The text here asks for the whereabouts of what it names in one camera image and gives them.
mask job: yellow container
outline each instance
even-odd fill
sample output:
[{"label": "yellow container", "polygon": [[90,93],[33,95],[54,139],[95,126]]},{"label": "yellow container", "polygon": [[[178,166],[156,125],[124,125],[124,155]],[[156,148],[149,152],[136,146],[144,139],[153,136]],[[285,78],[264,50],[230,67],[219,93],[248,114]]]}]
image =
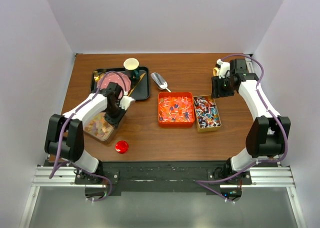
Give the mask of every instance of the yellow container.
[{"label": "yellow container", "polygon": [[[200,111],[199,111],[200,104],[197,103],[195,98],[196,99],[198,99],[198,98],[205,99],[207,102],[210,102],[211,106],[215,106],[215,111],[216,112],[214,112],[214,113],[211,112],[211,115],[213,115],[215,117],[214,121],[217,123],[216,126],[213,126],[213,127],[200,126],[200,124],[199,124],[199,118],[201,117]],[[221,124],[220,116],[219,116],[219,113],[218,113],[218,108],[217,108],[215,100],[211,98],[211,95],[194,96],[193,97],[193,104],[194,104],[194,112],[195,112],[195,116],[196,116],[196,129],[198,130],[198,132],[217,131],[217,130],[219,130],[221,128],[222,124]]]}]

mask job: cup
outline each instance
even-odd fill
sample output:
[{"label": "cup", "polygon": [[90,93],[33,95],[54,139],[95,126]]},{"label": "cup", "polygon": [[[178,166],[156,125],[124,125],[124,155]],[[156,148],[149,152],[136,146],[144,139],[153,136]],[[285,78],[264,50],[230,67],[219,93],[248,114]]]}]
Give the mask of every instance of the cup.
[{"label": "cup", "polygon": [[131,82],[135,83],[140,80],[139,61],[137,59],[127,59],[123,63],[125,74],[129,77]]}]

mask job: black tray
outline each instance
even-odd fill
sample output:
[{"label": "black tray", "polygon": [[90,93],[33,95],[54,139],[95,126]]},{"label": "black tray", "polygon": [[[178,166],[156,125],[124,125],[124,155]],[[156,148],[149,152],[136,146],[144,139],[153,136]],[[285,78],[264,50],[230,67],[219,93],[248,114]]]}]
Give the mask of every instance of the black tray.
[{"label": "black tray", "polygon": [[[97,69],[95,70],[100,75],[101,73],[106,73],[108,71],[117,71],[121,73],[126,73],[125,68],[109,68],[109,69]],[[147,67],[139,67],[139,74],[145,73],[145,76],[135,87],[134,91],[130,95],[135,100],[145,100],[150,96],[150,81],[149,81],[149,69]],[[95,81],[94,74],[92,74],[91,79],[91,91],[97,87],[97,82]]]}]

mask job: white wall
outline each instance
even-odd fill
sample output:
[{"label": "white wall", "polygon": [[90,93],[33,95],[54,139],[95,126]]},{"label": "white wall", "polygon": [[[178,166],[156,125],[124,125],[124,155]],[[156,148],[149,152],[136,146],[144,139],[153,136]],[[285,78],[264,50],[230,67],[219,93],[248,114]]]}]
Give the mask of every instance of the white wall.
[{"label": "white wall", "polygon": [[253,53],[283,0],[48,0],[77,53]]},{"label": "white wall", "polygon": [[47,0],[0,0],[0,226],[17,227],[73,54]]},{"label": "white wall", "polygon": [[319,0],[284,0],[254,53],[265,67],[266,95],[291,119],[284,163],[292,167],[309,227],[320,222],[319,13]]}]

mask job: container of colorful pieces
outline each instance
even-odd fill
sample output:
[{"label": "container of colorful pieces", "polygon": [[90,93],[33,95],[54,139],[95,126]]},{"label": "container of colorful pieces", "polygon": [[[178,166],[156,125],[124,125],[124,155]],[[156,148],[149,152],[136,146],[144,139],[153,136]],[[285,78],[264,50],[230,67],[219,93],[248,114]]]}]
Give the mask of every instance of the container of colorful pieces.
[{"label": "container of colorful pieces", "polygon": [[160,92],[158,122],[161,127],[192,127],[195,121],[193,96],[190,92]]},{"label": "container of colorful pieces", "polygon": [[198,132],[216,131],[221,128],[218,109],[211,95],[194,96],[193,103]]}]

